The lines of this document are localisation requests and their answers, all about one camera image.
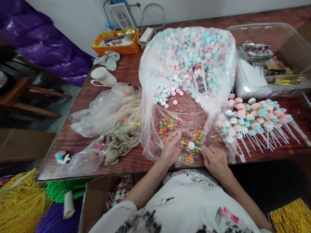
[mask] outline electrical outlet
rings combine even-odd
[[[139,39],[139,43],[147,44],[150,41],[153,33],[154,33],[154,29],[153,28],[147,28],[145,30],[144,34],[142,35],[142,37]]]

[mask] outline white mug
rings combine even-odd
[[[94,86],[113,87],[117,83],[117,79],[105,68],[98,67],[91,72],[91,83]],[[99,82],[102,85],[96,85],[94,82]]]

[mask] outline white paper roll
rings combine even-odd
[[[64,199],[64,218],[70,218],[75,212],[74,198],[72,191],[69,191],[65,195]]]

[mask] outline gray cloth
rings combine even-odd
[[[105,55],[98,57],[93,61],[93,65],[103,65],[110,71],[117,69],[117,61],[120,60],[120,54],[115,51],[106,51]]]
[[[108,134],[105,165],[116,164],[119,161],[119,156],[127,155],[139,143],[138,137],[132,137],[125,133]]]

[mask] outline orange plastic basket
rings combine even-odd
[[[102,56],[105,55],[105,51],[115,51],[120,54],[126,53],[137,53],[139,50],[139,43],[137,41],[137,35],[140,35],[140,31],[137,29],[132,44],[128,46],[99,46],[101,42],[106,38],[106,36],[118,36],[118,33],[122,31],[109,31],[109,32],[102,32],[92,44],[92,49],[95,52]]]

